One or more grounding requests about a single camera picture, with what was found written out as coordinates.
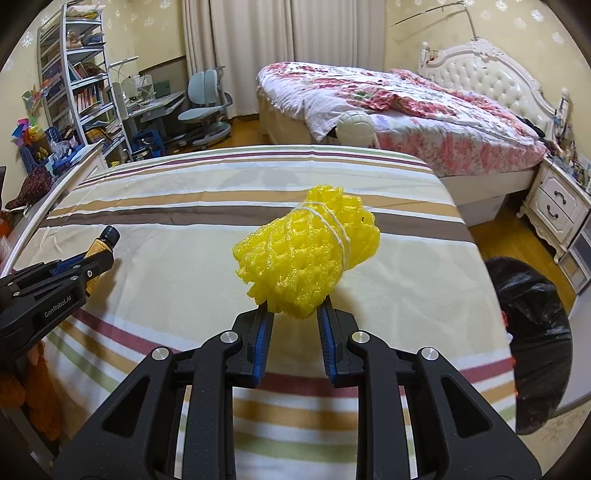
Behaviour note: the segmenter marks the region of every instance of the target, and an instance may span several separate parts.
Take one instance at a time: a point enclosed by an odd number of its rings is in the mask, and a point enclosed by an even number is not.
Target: bottle label
[[[88,249],[88,252],[84,256],[84,258],[88,258],[89,256],[95,255],[95,254],[102,252],[104,250],[111,251],[111,249],[108,247],[108,245],[106,243],[104,243],[102,240],[97,238],[97,239],[95,239],[94,242],[92,242],[92,245]],[[99,278],[100,278],[100,275],[98,277],[91,278],[88,282],[86,282],[86,294],[88,296],[90,296],[92,294],[93,290],[96,287],[96,284],[99,282]]]

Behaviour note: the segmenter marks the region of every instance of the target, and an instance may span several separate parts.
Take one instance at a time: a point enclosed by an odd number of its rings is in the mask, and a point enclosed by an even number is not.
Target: yellow foam fruit net
[[[342,187],[316,186],[306,201],[234,246],[238,276],[253,282],[248,296],[270,312],[309,317],[345,270],[379,246],[375,217]]]

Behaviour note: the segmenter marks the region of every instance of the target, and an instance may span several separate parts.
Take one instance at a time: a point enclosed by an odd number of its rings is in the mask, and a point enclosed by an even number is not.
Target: curtain
[[[228,116],[258,113],[258,72],[294,60],[290,0],[184,0],[183,18],[189,76],[225,66]]]
[[[258,113],[256,76],[279,61],[382,70],[385,0],[184,0],[189,76],[225,66],[229,117]]]
[[[297,61],[384,68],[385,0],[291,0]]]
[[[234,98],[230,117],[258,113],[256,76],[278,61],[293,61],[290,0],[212,0],[217,61],[224,91]]]
[[[183,30],[189,78],[197,72],[214,69],[217,65],[211,0],[184,0]]]

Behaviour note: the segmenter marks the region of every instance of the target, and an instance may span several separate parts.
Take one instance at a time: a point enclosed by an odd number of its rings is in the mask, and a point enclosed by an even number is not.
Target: bottle cap
[[[121,238],[121,234],[114,226],[108,225],[101,233],[100,238],[107,240],[114,247]]]

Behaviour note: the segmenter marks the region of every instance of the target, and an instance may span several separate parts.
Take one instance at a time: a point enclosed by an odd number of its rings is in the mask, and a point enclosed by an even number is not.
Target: black garbage bag
[[[573,338],[556,286],[528,264],[509,257],[486,261],[513,336],[517,433],[542,428],[569,381]]]

